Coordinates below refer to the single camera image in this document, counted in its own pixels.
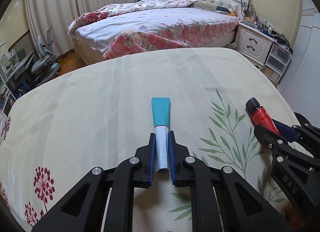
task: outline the teal and white package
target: teal and white package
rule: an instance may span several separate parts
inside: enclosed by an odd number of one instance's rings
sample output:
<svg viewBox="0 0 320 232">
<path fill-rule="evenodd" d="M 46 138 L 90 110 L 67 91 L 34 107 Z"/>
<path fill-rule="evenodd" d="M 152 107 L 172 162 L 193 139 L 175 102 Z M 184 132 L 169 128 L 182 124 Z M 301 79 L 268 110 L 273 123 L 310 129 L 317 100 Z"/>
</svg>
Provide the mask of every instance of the teal and white package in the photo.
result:
<svg viewBox="0 0 320 232">
<path fill-rule="evenodd" d="M 168 133 L 170 124 L 170 98 L 151 99 L 153 126 L 156 134 L 156 171 L 168 170 Z"/>
</svg>

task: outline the bottle label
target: bottle label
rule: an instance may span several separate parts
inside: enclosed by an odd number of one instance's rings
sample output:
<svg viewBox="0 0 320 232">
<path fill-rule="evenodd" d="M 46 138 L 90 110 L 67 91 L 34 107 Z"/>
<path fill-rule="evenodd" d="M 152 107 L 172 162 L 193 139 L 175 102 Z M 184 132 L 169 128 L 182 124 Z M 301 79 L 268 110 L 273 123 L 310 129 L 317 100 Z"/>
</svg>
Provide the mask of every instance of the bottle label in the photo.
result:
<svg viewBox="0 0 320 232">
<path fill-rule="evenodd" d="M 265 128 L 269 129 L 270 131 L 280 135 L 279 130 L 275 126 L 273 120 L 271 117 L 268 115 L 266 110 L 263 107 L 260 107 L 257 109 L 251 116 L 252 121 L 254 122 L 255 125 L 262 125 Z"/>
</svg>

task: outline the red bottle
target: red bottle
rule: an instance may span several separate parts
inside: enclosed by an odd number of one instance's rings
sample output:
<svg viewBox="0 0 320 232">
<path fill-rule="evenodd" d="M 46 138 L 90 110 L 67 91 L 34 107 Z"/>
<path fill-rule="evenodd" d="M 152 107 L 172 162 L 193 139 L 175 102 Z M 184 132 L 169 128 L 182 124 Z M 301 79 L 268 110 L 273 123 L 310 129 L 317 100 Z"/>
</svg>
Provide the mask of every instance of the red bottle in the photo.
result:
<svg viewBox="0 0 320 232">
<path fill-rule="evenodd" d="M 248 109 L 250 117 L 255 125 L 262 125 L 270 131 L 280 135 L 279 130 L 275 126 L 271 117 L 254 97 L 249 99 L 245 106 Z"/>
</svg>

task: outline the wooden floor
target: wooden floor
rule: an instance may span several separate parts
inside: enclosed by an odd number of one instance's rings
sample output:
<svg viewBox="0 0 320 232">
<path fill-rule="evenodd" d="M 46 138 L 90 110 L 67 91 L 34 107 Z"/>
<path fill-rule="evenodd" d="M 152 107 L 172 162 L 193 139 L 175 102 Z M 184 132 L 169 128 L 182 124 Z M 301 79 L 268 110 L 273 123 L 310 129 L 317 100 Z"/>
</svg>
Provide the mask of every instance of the wooden floor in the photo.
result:
<svg viewBox="0 0 320 232">
<path fill-rule="evenodd" d="M 75 52 L 70 52 L 66 57 L 59 58 L 57 62 L 61 66 L 58 77 L 86 66 L 86 63 L 82 59 L 79 59 Z"/>
</svg>

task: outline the metal screw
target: metal screw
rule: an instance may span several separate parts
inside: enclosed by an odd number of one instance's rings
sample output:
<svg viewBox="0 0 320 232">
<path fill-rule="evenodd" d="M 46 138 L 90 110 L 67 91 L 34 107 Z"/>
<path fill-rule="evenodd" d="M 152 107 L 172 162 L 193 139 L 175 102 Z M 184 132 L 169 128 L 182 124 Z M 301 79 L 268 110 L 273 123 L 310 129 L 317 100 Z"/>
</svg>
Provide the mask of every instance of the metal screw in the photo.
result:
<svg viewBox="0 0 320 232">
<path fill-rule="evenodd" d="M 102 172 L 102 169 L 99 168 L 99 167 L 95 167 L 95 168 L 92 169 L 92 174 L 94 174 L 94 175 L 98 175 L 101 172 Z"/>
<path fill-rule="evenodd" d="M 185 160 L 186 160 L 187 163 L 194 163 L 196 161 L 196 159 L 193 158 L 192 156 L 186 157 Z"/>
<path fill-rule="evenodd" d="M 138 163 L 140 160 L 139 160 L 139 158 L 137 158 L 137 157 L 132 157 L 132 158 L 130 158 L 130 160 L 129 160 L 129 162 L 130 163 L 132 163 L 132 164 L 136 164 L 136 163 Z"/>
<path fill-rule="evenodd" d="M 281 156 L 278 156 L 277 161 L 282 163 L 283 162 L 283 158 Z"/>
<path fill-rule="evenodd" d="M 230 166 L 223 167 L 222 169 L 225 173 L 232 173 L 233 169 Z"/>
</svg>

